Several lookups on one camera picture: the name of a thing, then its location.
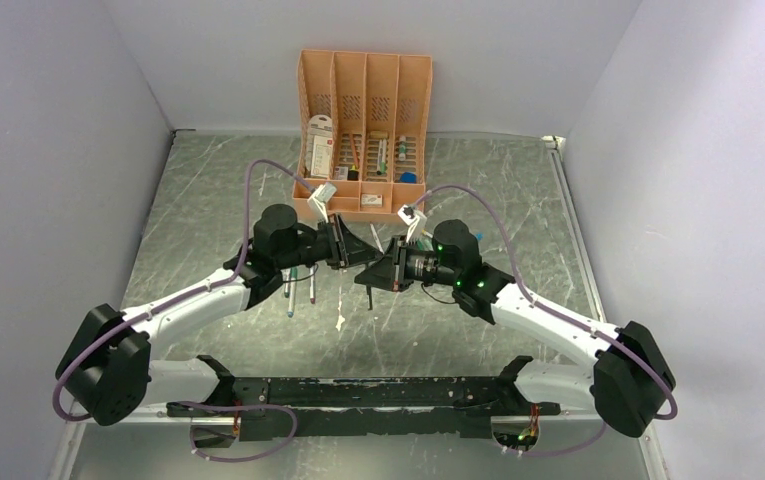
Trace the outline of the yellow cap purple tip pen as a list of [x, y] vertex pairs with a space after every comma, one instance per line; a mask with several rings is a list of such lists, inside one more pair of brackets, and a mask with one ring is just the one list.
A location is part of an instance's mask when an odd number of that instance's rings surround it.
[[312, 305], [316, 304], [317, 292], [316, 292], [316, 274], [309, 274], [309, 302]]

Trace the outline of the pink cap yellow tip pen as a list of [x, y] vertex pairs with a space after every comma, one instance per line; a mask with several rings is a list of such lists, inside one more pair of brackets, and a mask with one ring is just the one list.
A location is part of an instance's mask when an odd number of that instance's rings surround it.
[[377, 229], [376, 229], [375, 225], [371, 223], [371, 224], [369, 225], [369, 227], [370, 227], [370, 231], [371, 231], [371, 234], [372, 234], [373, 240], [374, 240], [374, 242], [375, 242], [375, 244], [376, 244], [376, 246], [377, 246], [378, 250], [379, 250], [380, 252], [381, 252], [381, 251], [383, 251], [383, 246], [382, 246], [382, 243], [381, 243], [381, 241], [380, 241], [380, 238], [379, 238], [379, 235], [378, 235], [378, 232], [377, 232]]

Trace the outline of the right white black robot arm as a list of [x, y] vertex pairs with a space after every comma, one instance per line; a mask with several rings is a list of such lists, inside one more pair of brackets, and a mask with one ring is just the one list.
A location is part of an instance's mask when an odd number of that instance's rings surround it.
[[438, 224], [428, 250], [393, 238], [355, 281], [396, 293], [415, 282], [447, 286], [466, 314], [523, 332], [569, 359], [553, 367], [531, 360], [502, 382], [497, 398], [508, 413], [533, 403], [563, 404], [592, 410], [632, 438], [675, 415], [661, 411], [675, 404], [676, 381], [646, 326], [596, 321], [519, 287], [513, 275], [483, 261], [476, 236], [460, 220]]

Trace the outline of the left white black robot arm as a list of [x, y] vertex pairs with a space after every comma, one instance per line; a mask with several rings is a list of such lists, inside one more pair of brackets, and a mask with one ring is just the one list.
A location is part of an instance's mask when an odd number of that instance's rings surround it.
[[187, 402], [222, 415], [235, 400], [233, 375], [208, 355], [164, 361], [164, 352], [185, 335], [270, 298], [282, 289], [286, 270], [319, 263], [346, 269], [379, 255], [339, 215], [310, 227], [293, 207], [271, 205], [239, 253], [206, 278], [123, 311], [108, 304], [91, 309], [56, 369], [54, 409], [65, 420], [102, 426], [153, 404]]

